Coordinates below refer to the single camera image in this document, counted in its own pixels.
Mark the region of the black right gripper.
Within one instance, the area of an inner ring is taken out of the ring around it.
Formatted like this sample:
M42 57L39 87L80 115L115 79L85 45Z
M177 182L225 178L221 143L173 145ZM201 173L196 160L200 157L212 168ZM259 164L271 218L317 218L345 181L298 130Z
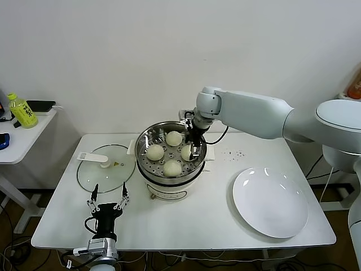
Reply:
M192 124L188 125L188 133L184 134L184 143L190 144L190 161L197 159L201 154L201 143L203 140L203 134L207 132L207 129L201 129Z

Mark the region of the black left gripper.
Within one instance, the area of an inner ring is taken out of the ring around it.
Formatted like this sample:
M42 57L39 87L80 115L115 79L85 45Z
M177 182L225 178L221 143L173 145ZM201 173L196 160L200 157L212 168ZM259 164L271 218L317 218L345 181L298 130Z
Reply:
M97 227L92 239L110 238L117 239L115 234L115 220L123 214L123 208L129 204L130 197L126 188L126 183L122 185L122 197L118 203L97 204L99 185L96 184L91 192L91 197L87 200L87 205L91 210L93 218L97 221Z

